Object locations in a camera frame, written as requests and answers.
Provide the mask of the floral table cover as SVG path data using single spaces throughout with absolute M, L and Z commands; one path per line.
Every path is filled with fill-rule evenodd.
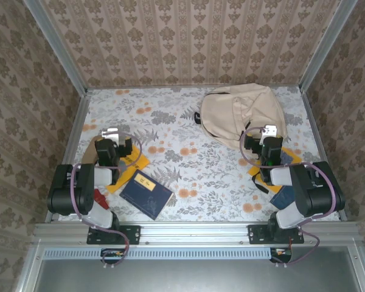
M 138 137 L 145 174 L 173 196 L 158 221 L 265 221 L 275 210 L 238 150 L 206 136 L 193 119 L 209 87 L 93 89 L 75 145 L 82 160 L 91 140 L 116 127 Z

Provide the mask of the aluminium left side rail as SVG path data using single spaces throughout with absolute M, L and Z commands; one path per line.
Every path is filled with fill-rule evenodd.
M 80 99 L 80 103 L 72 125 L 72 130 L 69 135 L 68 144 L 61 162 L 62 164 L 72 164 L 74 162 L 78 143 L 82 133 L 82 127 L 88 113 L 91 92 L 91 90 L 87 90 L 85 95 Z

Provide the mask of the yellow book with blue patch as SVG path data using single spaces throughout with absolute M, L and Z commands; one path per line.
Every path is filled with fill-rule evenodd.
M 285 147 L 282 148 L 282 153 L 280 157 L 282 164 L 292 164 L 302 161 L 302 159 L 291 149 Z M 260 169 L 258 167 L 251 167 L 248 171 L 248 174 L 252 177 L 253 183 L 256 184 L 259 190 L 264 193 L 272 193 L 273 195 L 275 195 L 283 187 L 269 186 L 267 185 L 267 183 L 263 182 L 260 176 Z

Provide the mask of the navy book with yellow label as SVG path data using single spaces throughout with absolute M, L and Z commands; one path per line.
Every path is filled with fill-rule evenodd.
M 288 207 L 295 200 L 294 189 L 291 186 L 283 186 L 270 200 L 270 203 L 279 210 Z

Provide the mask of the yellow cartoon picture book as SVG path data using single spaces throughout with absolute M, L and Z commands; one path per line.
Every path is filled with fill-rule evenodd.
M 137 148 L 137 146 L 134 145 L 133 151 L 131 152 L 131 154 L 120 159 L 119 166 L 121 167 L 122 165 L 131 164 L 135 159 L 137 159 L 138 156 L 139 156 L 139 149 Z M 112 185 L 112 186 L 106 186 L 106 189 L 110 193 L 116 192 L 118 189 L 120 189 L 125 183 L 127 183 L 131 179 L 131 177 L 134 175 L 136 170 L 142 170 L 147 165 L 149 165 L 149 163 L 150 163 L 150 161 L 148 160 L 148 158 L 146 156 L 144 156 L 144 154 L 141 154 L 141 156 L 139 157 L 139 160 L 134 165 L 129 166 L 126 169 L 126 171 L 124 171 L 121 174 L 121 176 L 117 180 L 116 184 Z

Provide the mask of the aluminium back rail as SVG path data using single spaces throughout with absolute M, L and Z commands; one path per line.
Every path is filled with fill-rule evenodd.
M 275 84 L 275 83 L 269 83 L 269 84 L 262 84 L 263 86 L 269 86 L 271 88 L 277 88 L 277 87 L 297 87 L 300 88 L 301 85 L 298 84 Z M 93 90 L 103 90 L 103 89 L 159 89 L 159 88 L 219 88 L 219 87 L 225 87 L 225 86 L 233 86 L 233 85 L 152 85 L 152 86 L 110 86 L 110 87 L 88 87 L 86 89 L 86 92 L 93 91 Z

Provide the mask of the aluminium right frame post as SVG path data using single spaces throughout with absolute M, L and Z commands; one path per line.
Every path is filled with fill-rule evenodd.
M 311 85 L 357 2 L 358 0 L 340 1 L 336 12 L 334 13 L 299 82 L 299 89 L 301 90 L 301 93 L 305 93 Z

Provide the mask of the beige canvas backpack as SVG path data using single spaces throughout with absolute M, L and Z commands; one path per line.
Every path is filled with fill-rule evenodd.
M 199 115 L 203 131 L 231 149 L 239 149 L 240 136 L 248 128 L 275 125 L 279 136 L 288 136 L 284 111 L 273 90 L 256 83 L 213 90 L 204 96 Z

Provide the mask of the brown glasses case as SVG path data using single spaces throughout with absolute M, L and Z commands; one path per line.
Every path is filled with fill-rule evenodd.
M 100 136 L 95 136 L 91 139 L 87 149 L 85 150 L 81 163 L 82 164 L 95 164 L 98 160 L 97 150 L 95 146 L 95 142 L 99 140 Z

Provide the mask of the aluminium right side rail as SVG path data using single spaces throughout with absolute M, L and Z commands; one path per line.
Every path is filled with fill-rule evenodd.
M 307 97 L 306 93 L 303 90 L 301 90 L 301 97 L 302 97 L 302 100 L 303 100 L 303 103 L 304 103 L 305 110 L 307 112 L 307 116 L 308 116 L 308 119 L 309 119 L 309 122 L 310 122 L 311 130 L 313 132 L 313 136 L 314 136 L 314 139 L 315 139 L 315 142 L 316 142 L 316 146 L 317 146 L 320 158 L 322 160 L 328 162 L 328 158 L 327 158 L 327 155 L 326 155 L 326 152 L 325 152 L 325 149 L 324 149 L 324 145 L 323 145 L 322 140 L 321 140 L 321 136 L 319 134 L 319 130 L 318 130 L 318 127 L 317 127 L 317 124 L 316 124 L 316 121 L 315 121 L 315 118 L 314 118 L 314 115 L 313 115 L 313 111 L 312 111 L 310 103 L 308 101 L 308 97 Z

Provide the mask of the aluminium left frame post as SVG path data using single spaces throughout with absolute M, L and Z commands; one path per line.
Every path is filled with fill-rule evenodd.
M 56 54 L 62 67 L 66 71 L 74 88 L 80 97 L 84 97 L 86 95 L 87 86 L 82 80 L 69 51 L 65 48 L 62 37 L 59 36 L 58 30 L 54 27 L 46 11 L 43 9 L 40 0 L 24 0 L 24 2 L 36 23 L 39 25 L 45 39 Z

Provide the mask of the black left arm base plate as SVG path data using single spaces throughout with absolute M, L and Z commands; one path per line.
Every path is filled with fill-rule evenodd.
M 141 237 L 141 227 L 121 225 L 119 231 L 126 235 L 131 245 L 138 245 Z M 86 243 L 88 245 L 124 245 L 124 238 L 115 233 L 89 228 Z

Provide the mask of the red box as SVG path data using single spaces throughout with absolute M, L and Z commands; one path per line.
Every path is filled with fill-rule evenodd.
M 98 203 L 101 207 L 108 210 L 109 205 L 107 203 L 107 200 L 103 194 L 100 193 L 99 189 L 94 190 L 94 201 Z

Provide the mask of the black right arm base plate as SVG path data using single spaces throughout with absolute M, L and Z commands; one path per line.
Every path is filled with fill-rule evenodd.
M 248 226 L 249 243 L 251 245 L 286 245 L 303 244 L 304 236 L 297 228 L 281 229 L 263 224 Z

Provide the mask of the aluminium frame post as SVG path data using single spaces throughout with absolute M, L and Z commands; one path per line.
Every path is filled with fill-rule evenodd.
M 36 23 L 39 25 L 45 39 L 56 54 L 62 67 L 66 71 L 74 88 L 80 97 L 84 97 L 86 95 L 87 86 L 82 80 L 69 51 L 65 48 L 62 37 L 59 36 L 58 30 L 54 27 L 46 11 L 43 9 L 40 0 L 24 0 L 24 2 Z
M 299 82 L 299 89 L 301 90 L 301 93 L 305 93 L 311 85 L 357 2 L 358 0 L 340 1 L 336 12 L 334 13 Z

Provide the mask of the grey metal panel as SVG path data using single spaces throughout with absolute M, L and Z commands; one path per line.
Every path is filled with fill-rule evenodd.
M 261 260 L 48 260 L 35 292 L 361 292 L 345 257 L 276 267 Z

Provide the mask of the aluminium mounting rail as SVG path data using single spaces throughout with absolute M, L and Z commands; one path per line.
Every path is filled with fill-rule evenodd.
M 124 222 L 141 227 L 139 246 L 246 246 L 248 226 L 258 222 Z M 362 240 L 354 222 L 315 221 L 303 228 L 304 244 L 312 246 L 317 236 L 322 246 L 346 246 Z M 38 224 L 33 239 L 52 246 L 83 246 L 88 227 L 76 221 L 56 221 Z

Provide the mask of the navy book with drawn figure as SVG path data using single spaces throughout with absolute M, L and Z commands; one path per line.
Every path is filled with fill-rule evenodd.
M 120 196 L 152 220 L 157 219 L 174 193 L 140 170 L 134 172 Z

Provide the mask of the aluminium left lower frame bar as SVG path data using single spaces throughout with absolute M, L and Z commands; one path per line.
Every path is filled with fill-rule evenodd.
M 29 248 L 15 292 L 34 292 L 43 263 L 44 246 L 33 245 Z

